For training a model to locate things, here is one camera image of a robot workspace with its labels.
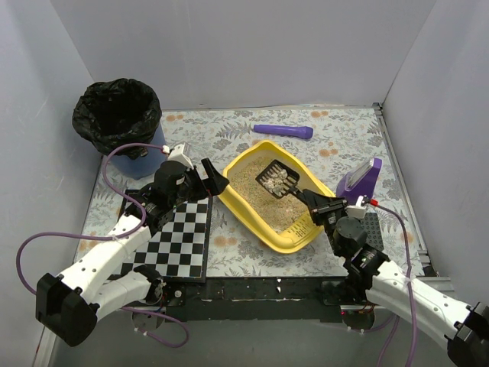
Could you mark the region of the yellow litter box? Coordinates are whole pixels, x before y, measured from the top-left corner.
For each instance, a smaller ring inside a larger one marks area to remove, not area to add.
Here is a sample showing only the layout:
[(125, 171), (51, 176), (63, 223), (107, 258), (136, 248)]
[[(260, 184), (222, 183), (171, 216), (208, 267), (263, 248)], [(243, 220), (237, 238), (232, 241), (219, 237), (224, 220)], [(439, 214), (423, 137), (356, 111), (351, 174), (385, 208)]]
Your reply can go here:
[[(335, 194), (317, 179), (305, 164), (270, 140), (259, 141), (240, 153), (224, 168), (222, 175), (230, 179), (248, 163), (261, 157), (277, 159), (294, 169), (300, 175), (299, 188), (306, 188), (324, 196), (334, 197)], [(301, 215), (294, 224), (282, 233), (275, 232), (230, 185), (219, 195), (219, 199), (239, 222), (275, 252), (282, 254), (297, 252), (322, 233), (322, 228), (313, 224), (308, 213)]]

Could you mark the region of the black litter scoop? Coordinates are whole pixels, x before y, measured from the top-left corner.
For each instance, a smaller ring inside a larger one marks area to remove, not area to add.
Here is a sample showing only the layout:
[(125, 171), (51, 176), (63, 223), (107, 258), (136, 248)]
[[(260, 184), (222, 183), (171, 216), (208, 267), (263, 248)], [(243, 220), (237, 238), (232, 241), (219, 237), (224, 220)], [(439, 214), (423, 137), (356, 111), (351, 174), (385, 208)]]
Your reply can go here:
[(278, 160), (272, 160), (256, 177), (255, 180), (276, 199), (291, 194), (305, 203), (305, 197), (298, 188), (300, 175), (292, 168)]

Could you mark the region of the blue trash bin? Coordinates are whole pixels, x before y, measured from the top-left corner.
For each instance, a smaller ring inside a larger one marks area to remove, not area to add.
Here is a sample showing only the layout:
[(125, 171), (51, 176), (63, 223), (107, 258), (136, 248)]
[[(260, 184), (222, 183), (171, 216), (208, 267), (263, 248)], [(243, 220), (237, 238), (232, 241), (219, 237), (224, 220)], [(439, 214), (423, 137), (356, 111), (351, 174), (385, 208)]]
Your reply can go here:
[(166, 159), (156, 148), (132, 147), (115, 154), (109, 163), (125, 176), (138, 180), (154, 174)]

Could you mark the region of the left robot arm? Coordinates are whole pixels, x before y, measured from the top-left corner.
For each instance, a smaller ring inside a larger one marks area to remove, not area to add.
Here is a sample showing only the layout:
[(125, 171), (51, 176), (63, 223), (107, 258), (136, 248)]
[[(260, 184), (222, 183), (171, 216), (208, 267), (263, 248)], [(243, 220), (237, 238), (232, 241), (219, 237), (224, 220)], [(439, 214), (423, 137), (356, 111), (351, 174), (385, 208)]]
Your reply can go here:
[(36, 286), (35, 316), (68, 346), (78, 346), (108, 314), (135, 301), (157, 302), (163, 293), (160, 273), (145, 265), (125, 276), (108, 278), (140, 246), (148, 243), (187, 201), (224, 192), (229, 181), (202, 160), (207, 177), (194, 167), (167, 160), (154, 180), (129, 197), (130, 206), (108, 234), (78, 262), (58, 275), (45, 274)]

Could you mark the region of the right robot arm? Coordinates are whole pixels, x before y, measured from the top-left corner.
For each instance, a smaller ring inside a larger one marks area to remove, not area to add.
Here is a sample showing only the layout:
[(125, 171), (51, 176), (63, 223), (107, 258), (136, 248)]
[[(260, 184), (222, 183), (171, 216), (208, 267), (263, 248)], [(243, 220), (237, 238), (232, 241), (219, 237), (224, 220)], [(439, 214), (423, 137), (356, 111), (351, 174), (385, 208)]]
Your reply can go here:
[(313, 223), (328, 236), (335, 255), (343, 257), (348, 272), (345, 286), (354, 299), (382, 306), (397, 319), (410, 322), (412, 337), (406, 365), (412, 365), (418, 333), (424, 332), (446, 349), (456, 366), (488, 364), (488, 306), (474, 306), (449, 297), (402, 269), (367, 241), (361, 224), (368, 206), (383, 209), (376, 200), (360, 196), (350, 205), (343, 197), (323, 196), (294, 189), (306, 204)]

